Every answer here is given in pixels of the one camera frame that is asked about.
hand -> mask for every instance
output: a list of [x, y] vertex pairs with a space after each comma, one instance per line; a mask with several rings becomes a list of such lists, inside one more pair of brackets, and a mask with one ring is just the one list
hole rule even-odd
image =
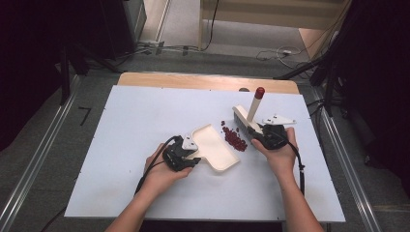
[[[286, 129], [286, 133], [289, 142], [297, 148], [295, 130], [288, 128]], [[295, 165], [296, 154], [289, 145], [277, 150], [267, 150], [257, 139], [253, 139], [251, 142], [255, 148], [266, 157], [272, 171], [274, 171], [278, 178], [284, 176], [293, 177], [293, 166]]]
[[[148, 168], [151, 161], [154, 159], [157, 152], [162, 147], [162, 144], [157, 148], [157, 151], [145, 162], [145, 170]], [[177, 180], [187, 177], [192, 171], [191, 167], [187, 167], [182, 171], [175, 172], [163, 162], [162, 154], [156, 160], [156, 163], [160, 163], [153, 167], [145, 179], [144, 184], [140, 191], [149, 191], [154, 196], [159, 196], [166, 190], [168, 190]]]

black curtain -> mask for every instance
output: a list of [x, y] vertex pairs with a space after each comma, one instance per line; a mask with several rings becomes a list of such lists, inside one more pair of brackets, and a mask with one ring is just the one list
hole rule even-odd
[[54, 67], [60, 43], [53, 2], [3, 1], [1, 6], [0, 151], [61, 84]]
[[353, 1], [354, 11], [335, 57], [341, 92], [370, 158], [410, 195], [410, 2]]

metal frame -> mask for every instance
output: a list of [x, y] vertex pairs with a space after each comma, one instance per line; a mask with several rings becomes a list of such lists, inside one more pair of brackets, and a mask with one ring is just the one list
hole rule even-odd
[[[322, 93], [320, 92], [319, 88], [320, 87], [313, 87], [313, 94], [317, 100], [323, 99]], [[335, 146], [337, 158], [340, 162], [341, 168], [343, 169], [347, 184], [352, 191], [353, 198], [356, 201], [356, 205], [362, 216], [366, 230], [381, 232], [382, 229], [379, 225], [376, 215], [373, 212], [371, 204], [368, 201], [365, 189], [362, 186], [359, 176], [352, 162], [350, 161], [343, 141], [338, 134], [334, 119], [332, 117], [329, 117], [325, 110], [322, 112], [322, 119], [325, 123], [329, 136], [332, 139], [332, 143]]]
[[48, 151], [60, 130], [61, 126], [64, 123], [64, 120], [67, 117], [67, 114], [72, 107], [73, 100], [78, 92], [78, 86], [81, 83], [81, 79], [78, 75], [75, 75], [73, 78], [71, 89], [73, 90], [72, 94], [66, 101], [64, 105], [61, 105], [50, 126], [48, 127], [39, 147], [37, 148], [34, 156], [31, 158], [29, 164], [27, 165], [23, 175], [18, 181], [17, 185], [12, 191], [12, 194], [9, 196], [9, 199], [2, 210], [0, 216], [0, 231], [8, 232], [12, 227], [15, 217], [24, 202], [30, 188], [32, 187], [37, 174], [39, 173], [45, 158], [47, 157]]

gray floor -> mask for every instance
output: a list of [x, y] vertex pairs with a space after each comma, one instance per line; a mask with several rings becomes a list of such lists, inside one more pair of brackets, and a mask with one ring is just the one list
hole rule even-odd
[[[169, 26], [165, 25], [162, 38], [166, 43], [189, 44], [189, 41], [182, 43], [184, 41], [179, 39], [171, 43], [170, 32], [172, 31], [174, 35], [181, 34], [180, 31], [170, 30]], [[184, 37], [184, 40], [194, 42], [193, 37]], [[289, 45], [280, 40], [278, 39], [275, 44], [268, 47], [279, 48]], [[292, 40], [294, 40], [292, 46], [303, 47], [302, 41], [297, 36], [294, 36]], [[222, 44], [218, 33], [214, 43], [216, 46]], [[264, 45], [254, 45], [253, 48], [247, 49], [258, 50], [264, 47]], [[222, 50], [221, 46], [218, 49], [211, 46], [210, 48], [207, 53], [190, 52], [187, 56], [177, 51], [163, 51], [161, 55], [136, 54], [119, 68], [129, 72], [226, 74], [259, 78], [271, 78], [291, 71], [276, 59], [258, 61], [253, 54], [241, 55], [243, 50], [239, 49], [240, 47], [236, 48], [241, 54], [230, 53], [232, 47], [229, 46], [221, 52], [222, 54], [213, 52], [213, 50]], [[286, 62], [291, 66], [296, 66], [298, 62], [306, 61], [306, 57], [298, 59], [300, 60], [290, 59]], [[40, 231], [68, 204], [76, 176], [87, 154], [111, 86], [116, 84], [118, 78], [119, 74], [105, 69], [91, 70], [87, 76], [80, 77], [80, 85], [73, 105], [10, 231]], [[308, 85], [307, 76], [302, 74], [294, 80], [298, 83], [306, 102], [313, 102], [315, 100], [313, 89]], [[59, 101], [60, 91], [57, 91], [30, 120], [15, 142], [0, 153], [0, 205], [5, 206], [8, 202], [12, 190], [35, 154], [56, 114]], [[78, 109], [79, 107], [92, 108], [83, 126], [80, 124], [86, 111]], [[314, 111], [315, 107], [316, 105], [310, 107], [310, 112]], [[407, 221], [410, 215], [410, 200], [403, 192], [400, 180], [388, 170], [364, 165], [366, 152], [359, 142], [355, 129], [348, 120], [342, 119], [337, 107], [334, 108], [334, 113], [339, 134], [346, 145], [348, 155], [362, 181], [381, 228], [384, 231], [410, 231], [410, 224]], [[323, 139], [329, 169], [346, 217], [346, 222], [332, 224], [332, 230], [366, 231], [358, 206], [338, 161], [335, 147], [323, 124], [318, 134]], [[47, 231], [103, 231], [110, 222], [111, 219], [73, 219], [60, 216]]]

